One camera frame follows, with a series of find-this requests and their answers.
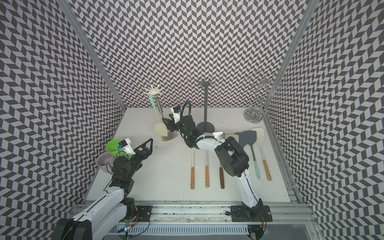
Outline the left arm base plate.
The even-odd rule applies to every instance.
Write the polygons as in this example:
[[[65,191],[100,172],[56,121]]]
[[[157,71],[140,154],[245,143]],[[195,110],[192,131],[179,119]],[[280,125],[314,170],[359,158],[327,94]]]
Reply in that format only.
[[[129,221],[133,223],[149,222],[152,215],[152,209],[152,206],[128,207],[126,215],[122,221]]]

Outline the cream spoon brown handle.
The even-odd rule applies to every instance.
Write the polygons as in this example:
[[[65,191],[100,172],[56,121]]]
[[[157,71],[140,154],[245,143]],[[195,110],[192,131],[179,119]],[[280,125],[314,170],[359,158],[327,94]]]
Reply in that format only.
[[[210,175],[209,175],[209,152],[205,151],[205,186],[210,187]]]

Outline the cream spatula wooden handle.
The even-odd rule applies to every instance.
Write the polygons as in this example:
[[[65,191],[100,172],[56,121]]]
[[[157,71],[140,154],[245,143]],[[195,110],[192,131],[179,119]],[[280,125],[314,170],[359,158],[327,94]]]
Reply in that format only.
[[[267,163],[267,160],[266,160],[266,157],[265,157],[264,149],[263,149],[263,143],[264,143],[265,136],[266,136],[265,130],[263,128],[253,128],[251,130],[255,131],[257,133],[256,144],[258,145],[258,147],[260,149],[260,153],[261,153],[261,156],[262,156],[263,165],[264,165],[264,168],[265,168],[267,180],[271,181],[272,180],[272,176],[271,176],[271,173],[270,173],[270,170],[269,170],[269,166],[268,166],[268,163]]]

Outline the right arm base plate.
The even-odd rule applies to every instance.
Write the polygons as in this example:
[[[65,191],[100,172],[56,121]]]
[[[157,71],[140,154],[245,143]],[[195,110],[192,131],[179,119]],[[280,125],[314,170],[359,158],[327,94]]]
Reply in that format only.
[[[230,213],[233,222],[272,222],[272,213],[269,206],[230,206]]]

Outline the cream slotted turner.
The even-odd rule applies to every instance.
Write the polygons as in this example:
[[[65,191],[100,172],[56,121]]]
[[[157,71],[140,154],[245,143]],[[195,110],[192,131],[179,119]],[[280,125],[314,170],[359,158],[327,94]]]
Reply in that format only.
[[[158,106],[156,95],[154,95],[153,92],[151,91],[149,92],[149,99],[152,107],[156,112],[156,116],[158,118],[158,122],[155,124],[155,133],[161,137],[167,137],[168,129],[164,124],[163,120],[161,119],[161,111],[160,111],[160,107]]]

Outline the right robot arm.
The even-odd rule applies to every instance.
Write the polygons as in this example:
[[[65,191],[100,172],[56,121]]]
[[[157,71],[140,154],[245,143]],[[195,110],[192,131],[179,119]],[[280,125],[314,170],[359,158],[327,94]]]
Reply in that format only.
[[[242,205],[249,220],[261,216],[264,204],[252,183],[249,171],[249,156],[233,137],[225,137],[223,132],[199,131],[191,115],[170,114],[163,118],[170,132],[179,132],[189,148],[195,148],[217,155],[224,171],[233,177],[242,197]]]

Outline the grey spatula mint handle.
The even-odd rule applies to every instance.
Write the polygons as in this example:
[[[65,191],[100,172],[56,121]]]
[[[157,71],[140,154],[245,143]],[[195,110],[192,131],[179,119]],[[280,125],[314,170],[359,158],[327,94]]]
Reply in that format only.
[[[256,140],[257,140],[257,133],[255,131],[244,131],[243,134],[245,136],[247,144],[251,147],[256,176],[260,180],[261,179],[260,170],[256,161],[256,156],[255,156],[254,147],[253,147],[253,145],[256,143]]]

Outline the cream spatula light wood handle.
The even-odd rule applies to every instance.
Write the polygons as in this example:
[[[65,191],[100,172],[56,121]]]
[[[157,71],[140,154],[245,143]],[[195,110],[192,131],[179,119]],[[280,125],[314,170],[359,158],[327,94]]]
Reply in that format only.
[[[192,157],[191,157],[191,185],[190,185],[191,190],[195,189],[195,152],[196,152],[196,149],[191,148],[191,153],[192,153]]]

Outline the grey turner mint handle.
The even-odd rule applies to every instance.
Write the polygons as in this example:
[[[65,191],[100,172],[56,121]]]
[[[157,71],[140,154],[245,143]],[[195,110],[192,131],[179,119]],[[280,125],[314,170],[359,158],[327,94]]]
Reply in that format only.
[[[236,133],[239,145],[244,148],[248,144],[248,134],[245,132]]]

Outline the cream turner mint handle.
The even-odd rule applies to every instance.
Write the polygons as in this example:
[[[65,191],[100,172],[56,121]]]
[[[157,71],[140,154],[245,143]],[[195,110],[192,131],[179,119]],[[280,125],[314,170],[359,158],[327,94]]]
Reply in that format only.
[[[237,142],[239,142],[239,136],[237,134],[226,134],[225,138],[228,139],[229,137],[234,138]]]

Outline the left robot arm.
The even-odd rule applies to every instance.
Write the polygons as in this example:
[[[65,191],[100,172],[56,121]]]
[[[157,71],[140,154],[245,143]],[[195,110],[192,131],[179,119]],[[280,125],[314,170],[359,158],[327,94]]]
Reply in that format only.
[[[51,235],[53,240],[102,240],[120,221],[135,226],[151,215],[151,207],[140,210],[128,195],[134,185],[134,174],[153,153],[153,139],[135,149],[130,143],[130,139],[119,143],[118,149],[127,155],[114,160],[112,178],[104,194],[72,218],[60,219]]]

